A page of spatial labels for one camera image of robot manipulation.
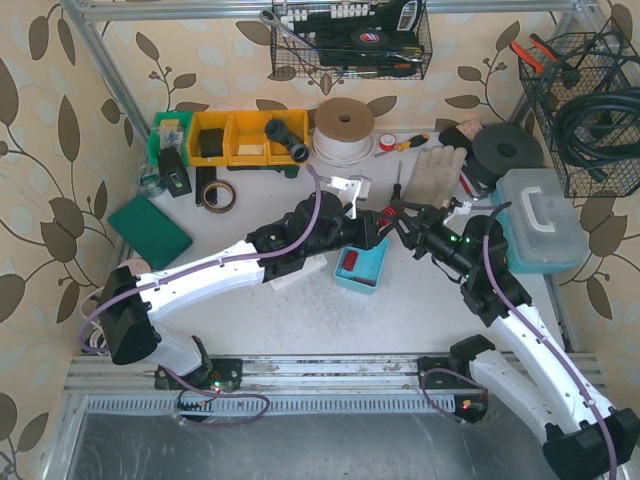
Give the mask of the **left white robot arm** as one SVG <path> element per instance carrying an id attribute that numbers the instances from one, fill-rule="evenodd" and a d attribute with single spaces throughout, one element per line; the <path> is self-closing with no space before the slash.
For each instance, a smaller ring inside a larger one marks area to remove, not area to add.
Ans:
<path id="1" fill-rule="evenodd" d="M 318 254 L 346 246 L 370 249 L 381 240 L 380 217 L 375 211 L 351 210 L 323 191 L 217 254 L 139 276 L 114 270 L 98 304 L 112 362 L 151 362 L 181 377 L 192 374 L 205 363 L 202 342 L 166 326 L 168 316 L 227 291 L 294 273 Z"/>

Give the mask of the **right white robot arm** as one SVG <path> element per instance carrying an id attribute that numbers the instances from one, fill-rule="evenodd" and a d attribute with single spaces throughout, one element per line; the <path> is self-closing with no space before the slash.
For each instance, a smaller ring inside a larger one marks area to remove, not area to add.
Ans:
<path id="1" fill-rule="evenodd" d="M 585 377 L 509 271 L 497 220 L 509 206 L 484 208 L 457 235 L 446 225 L 448 208 L 395 200 L 390 225 L 415 258 L 430 255 L 458 274 L 464 303 L 525 369 L 518 372 L 478 338 L 461 380 L 496 395 L 530 429 L 557 478 L 614 479 L 632 456 L 639 418 L 629 408 L 616 408 Z"/>

